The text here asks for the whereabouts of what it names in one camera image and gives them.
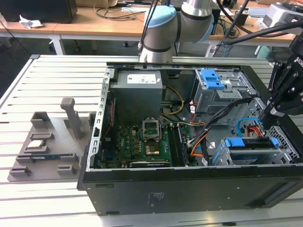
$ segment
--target label sticker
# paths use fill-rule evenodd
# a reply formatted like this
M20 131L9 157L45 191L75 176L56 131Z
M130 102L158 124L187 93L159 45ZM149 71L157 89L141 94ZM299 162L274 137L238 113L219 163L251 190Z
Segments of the label sticker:
M45 159L45 157L32 157L32 159Z
M204 157L202 158L202 164L204 166L208 166L208 162L206 161L206 159Z
M128 84L156 84L155 74L129 74L127 76Z
M215 143L214 142L210 142L208 148L210 148L210 149L216 148Z
M221 80L221 83L223 83L223 84L232 84L229 80Z
M158 192L158 193L151 192L148 193L146 205L148 207L155 207L156 205L162 203L164 199L165 199L165 192Z
M190 112L191 112L192 114L195 113L195 109L196 109L196 108L195 108L193 105L190 106Z

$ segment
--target blue drive bay latch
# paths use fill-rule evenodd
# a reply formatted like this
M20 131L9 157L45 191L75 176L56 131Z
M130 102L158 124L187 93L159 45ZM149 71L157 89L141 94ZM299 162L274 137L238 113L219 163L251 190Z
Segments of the blue drive bay latch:
M224 89L220 76L214 70L201 70L201 78L206 83L207 89Z

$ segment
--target green circuit board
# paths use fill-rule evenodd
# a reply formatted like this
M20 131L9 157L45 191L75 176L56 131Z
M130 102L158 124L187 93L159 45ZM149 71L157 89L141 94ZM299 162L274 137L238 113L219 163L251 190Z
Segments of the green circuit board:
M186 143L190 139L189 129L185 126L181 128L181 131L183 142ZM157 130L153 127L146 127L145 134L150 135L156 132ZM154 160L169 162L169 166L173 166L167 126L161 127L159 140L144 139L142 126L118 126L114 156L112 160L106 162L106 168L121 168L134 161Z

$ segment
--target small chip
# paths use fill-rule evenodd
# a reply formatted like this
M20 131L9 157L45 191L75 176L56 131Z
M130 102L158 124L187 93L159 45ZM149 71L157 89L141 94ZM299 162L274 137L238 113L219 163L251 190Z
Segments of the small chip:
M159 155L159 144L154 143L154 144L149 144L145 146L145 154L146 155Z
M28 144L27 148L41 148L44 144L45 140L33 140Z

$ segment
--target blue cable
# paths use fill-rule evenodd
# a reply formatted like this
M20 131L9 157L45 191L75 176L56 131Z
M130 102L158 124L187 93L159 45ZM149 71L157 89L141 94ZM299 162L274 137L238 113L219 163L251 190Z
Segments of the blue cable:
M255 118L255 117L245 117L245 118L242 118L242 119L238 120L238 123L237 123L237 132L238 132L239 136L242 136L242 132L241 132L241 129L240 129L240 122L244 121L244 120L257 121L257 122L260 122L261 124L263 124L263 122L260 119Z
M224 48L224 54L223 54L224 58L225 58L225 53L226 53L226 47L227 47L227 45L225 45L225 48Z

